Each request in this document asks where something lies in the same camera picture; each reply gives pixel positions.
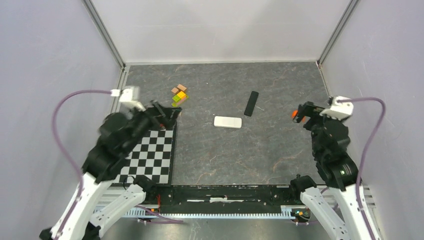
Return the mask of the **black remote control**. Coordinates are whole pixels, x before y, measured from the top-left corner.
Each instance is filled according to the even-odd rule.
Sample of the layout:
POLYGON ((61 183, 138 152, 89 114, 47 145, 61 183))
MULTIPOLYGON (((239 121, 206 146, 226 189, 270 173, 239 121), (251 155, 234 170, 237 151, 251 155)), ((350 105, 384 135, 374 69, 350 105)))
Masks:
POLYGON ((249 99, 247 101, 247 104, 243 113, 245 116, 248 116, 248 117, 252 116, 258 97, 259 97, 259 93, 257 91, 252 91, 250 93, 249 99))

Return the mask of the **white remote control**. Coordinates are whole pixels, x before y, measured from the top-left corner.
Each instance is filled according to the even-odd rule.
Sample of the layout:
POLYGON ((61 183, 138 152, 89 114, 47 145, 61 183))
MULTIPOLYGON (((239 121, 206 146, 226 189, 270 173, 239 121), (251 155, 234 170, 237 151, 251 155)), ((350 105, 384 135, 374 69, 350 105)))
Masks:
POLYGON ((213 125, 220 128, 240 129, 243 121, 240 117, 215 116, 213 125))

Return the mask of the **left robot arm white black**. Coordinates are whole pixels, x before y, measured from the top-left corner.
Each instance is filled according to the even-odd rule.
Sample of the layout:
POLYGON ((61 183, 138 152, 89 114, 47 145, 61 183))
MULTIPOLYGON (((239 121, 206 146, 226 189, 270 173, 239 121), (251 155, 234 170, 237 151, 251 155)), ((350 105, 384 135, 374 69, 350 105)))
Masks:
POLYGON ((131 118, 121 112, 105 118, 96 145, 82 165, 82 183, 57 223, 40 232, 41 240, 99 240, 130 209, 156 200, 155 183, 142 175, 101 211, 94 212, 142 137, 148 131, 171 129, 182 111, 181 107, 164 107, 155 100, 151 104, 144 110, 133 108, 131 118))

